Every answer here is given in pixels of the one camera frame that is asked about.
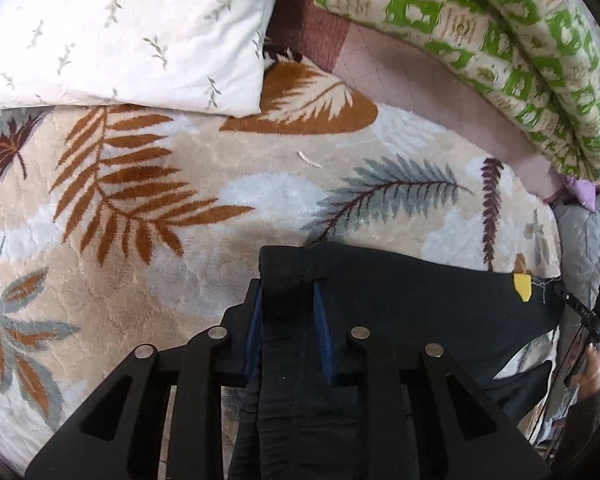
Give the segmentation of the person's right hand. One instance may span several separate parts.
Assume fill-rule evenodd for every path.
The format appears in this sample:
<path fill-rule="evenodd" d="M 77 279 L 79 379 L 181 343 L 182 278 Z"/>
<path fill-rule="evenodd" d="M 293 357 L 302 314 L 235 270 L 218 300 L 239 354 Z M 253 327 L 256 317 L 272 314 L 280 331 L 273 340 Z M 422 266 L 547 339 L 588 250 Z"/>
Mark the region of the person's right hand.
<path fill-rule="evenodd" d="M 600 392 L 600 349 L 594 344 L 585 348 L 586 367 L 574 381 L 578 386 L 578 401 L 583 402 Z"/>

